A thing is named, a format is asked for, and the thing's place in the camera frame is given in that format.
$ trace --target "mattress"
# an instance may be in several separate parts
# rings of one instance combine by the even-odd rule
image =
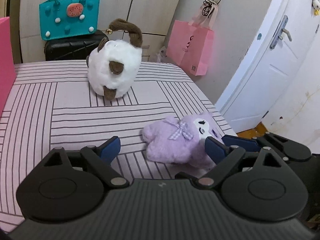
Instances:
[[[141,129],[168,116],[212,113],[219,132],[236,135],[214,105],[177,66],[142,62],[131,89],[112,102],[97,95],[83,60],[16,65],[17,78],[0,119],[0,227],[9,232],[23,221],[15,192],[54,147],[78,150],[119,136],[121,151],[111,166],[134,178],[171,179],[206,170],[145,160]]]

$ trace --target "metal screw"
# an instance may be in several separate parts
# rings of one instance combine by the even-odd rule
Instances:
[[[124,184],[127,183],[127,180],[125,178],[116,177],[116,178],[111,179],[110,182],[114,186],[123,186]]]
[[[211,186],[214,184],[214,180],[207,177],[199,179],[198,182],[203,186]]]

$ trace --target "gingham bow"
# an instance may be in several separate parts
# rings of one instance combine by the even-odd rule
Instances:
[[[188,125],[186,122],[173,123],[169,120],[165,120],[167,123],[174,125],[178,129],[168,138],[169,140],[176,140],[180,135],[183,135],[185,139],[190,141],[193,135],[188,131]]]

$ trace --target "stuffed animal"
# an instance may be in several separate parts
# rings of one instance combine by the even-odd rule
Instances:
[[[143,128],[148,143],[146,158],[160,163],[189,163],[196,168],[212,168],[215,163],[204,151],[204,141],[212,136],[222,142],[212,114],[168,117]]]
[[[320,1],[319,0],[312,0],[312,6],[315,9],[314,15],[318,16],[320,11]]]
[[[123,19],[116,19],[107,32],[118,30],[129,33],[130,43],[109,41],[106,37],[87,57],[89,83],[98,95],[109,101],[122,97],[130,89],[141,64],[141,30]]]

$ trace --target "purple plush toy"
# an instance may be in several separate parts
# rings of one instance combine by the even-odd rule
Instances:
[[[222,143],[212,113],[187,115],[181,121],[168,117],[143,128],[149,144],[147,159],[160,163],[189,163],[196,168],[212,168],[215,163],[204,151],[204,141],[212,136]]]

